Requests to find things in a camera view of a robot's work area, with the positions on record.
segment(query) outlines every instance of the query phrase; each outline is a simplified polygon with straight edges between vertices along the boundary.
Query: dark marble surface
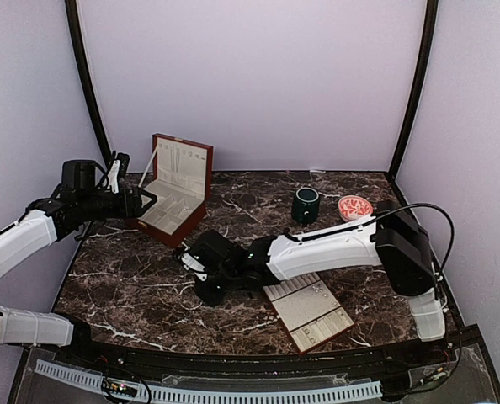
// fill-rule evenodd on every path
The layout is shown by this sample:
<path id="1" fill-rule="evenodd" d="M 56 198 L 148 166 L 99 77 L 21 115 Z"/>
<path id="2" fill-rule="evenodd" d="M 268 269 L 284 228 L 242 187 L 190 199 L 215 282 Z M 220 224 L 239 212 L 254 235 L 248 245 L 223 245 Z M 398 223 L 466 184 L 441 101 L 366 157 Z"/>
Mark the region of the dark marble surface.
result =
<path id="1" fill-rule="evenodd" d="M 137 181 L 130 176 L 130 181 Z M 208 215 L 189 236 L 214 228 L 247 246 L 255 237 L 302 231 L 290 218 L 293 193 L 307 185 L 322 194 L 319 219 L 306 230 L 342 223 L 340 197 L 357 194 L 372 204 L 394 195 L 380 173 L 214 173 Z M 264 295 L 228 293 L 224 304 L 202 305 L 193 275 L 171 259 L 172 250 L 108 221 L 83 244 L 56 310 L 92 325 L 97 341 L 192 354 L 295 354 Z M 382 268 L 321 273 L 355 326 L 314 352 L 399 342 L 416 337 L 407 303 Z"/>

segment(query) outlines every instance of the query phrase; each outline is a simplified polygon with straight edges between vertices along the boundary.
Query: open jewelry box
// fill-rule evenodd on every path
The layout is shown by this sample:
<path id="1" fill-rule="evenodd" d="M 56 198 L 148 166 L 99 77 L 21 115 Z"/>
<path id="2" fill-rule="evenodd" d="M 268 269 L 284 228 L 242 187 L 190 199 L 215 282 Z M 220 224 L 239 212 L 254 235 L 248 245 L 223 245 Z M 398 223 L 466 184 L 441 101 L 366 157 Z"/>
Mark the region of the open jewelry box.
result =
<path id="1" fill-rule="evenodd" d="M 153 164 L 153 180 L 145 190 L 155 194 L 157 202 L 142 217 L 127 223 L 170 247 L 177 247 L 205 217 L 212 162 L 212 146 L 153 135 L 153 152 L 140 187 Z"/>

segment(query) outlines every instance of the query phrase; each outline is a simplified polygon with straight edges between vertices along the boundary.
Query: bowl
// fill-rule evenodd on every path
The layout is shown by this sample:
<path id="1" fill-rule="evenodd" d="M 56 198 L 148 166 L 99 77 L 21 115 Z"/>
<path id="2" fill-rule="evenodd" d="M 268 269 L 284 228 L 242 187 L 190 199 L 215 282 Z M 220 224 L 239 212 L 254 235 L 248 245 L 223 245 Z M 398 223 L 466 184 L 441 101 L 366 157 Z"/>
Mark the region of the bowl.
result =
<path id="1" fill-rule="evenodd" d="M 362 216 L 374 213 L 374 208 L 370 202 L 357 195 L 347 195 L 338 201 L 340 216 L 345 221 L 356 221 Z"/>

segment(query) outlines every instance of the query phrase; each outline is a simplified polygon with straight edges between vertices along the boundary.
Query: white robotic arm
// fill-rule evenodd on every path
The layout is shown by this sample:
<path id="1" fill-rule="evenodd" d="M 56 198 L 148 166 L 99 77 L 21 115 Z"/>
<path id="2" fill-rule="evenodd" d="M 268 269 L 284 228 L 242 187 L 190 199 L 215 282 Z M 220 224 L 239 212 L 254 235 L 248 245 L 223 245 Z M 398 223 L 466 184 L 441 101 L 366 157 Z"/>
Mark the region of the white robotic arm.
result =
<path id="1" fill-rule="evenodd" d="M 120 189 L 118 180 L 125 175 L 128 162 L 125 154 L 114 156 L 100 183 L 95 181 L 96 162 L 65 162 L 54 194 L 33 202 L 24 216 L 0 231 L 0 279 L 88 221 L 138 217 L 156 203 L 156 197 L 143 189 Z M 143 194 L 151 199 L 146 206 L 142 206 Z M 63 316 L 0 306 L 0 343 L 66 346 L 73 332 L 74 325 Z"/>
<path id="2" fill-rule="evenodd" d="M 381 214 L 391 210 L 388 202 L 378 208 Z M 194 289 L 211 306 L 220 303 L 226 289 L 277 284 L 330 269 L 383 265 L 392 288 L 407 298 L 419 338 L 427 342 L 445 334 L 428 235 L 409 215 L 383 220 L 367 215 L 296 236 L 264 237 L 248 250 L 207 231 L 179 258 L 196 274 Z"/>

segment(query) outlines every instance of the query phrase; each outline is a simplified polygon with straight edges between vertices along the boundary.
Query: dark green mug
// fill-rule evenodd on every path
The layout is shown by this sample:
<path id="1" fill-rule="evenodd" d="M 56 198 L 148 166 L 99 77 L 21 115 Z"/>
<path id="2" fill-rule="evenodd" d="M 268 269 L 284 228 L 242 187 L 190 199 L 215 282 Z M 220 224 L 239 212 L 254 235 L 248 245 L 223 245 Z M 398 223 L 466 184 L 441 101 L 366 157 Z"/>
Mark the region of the dark green mug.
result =
<path id="1" fill-rule="evenodd" d="M 312 188 L 303 187 L 295 192 L 291 217 L 301 225 L 310 225 L 319 215 L 321 196 Z"/>

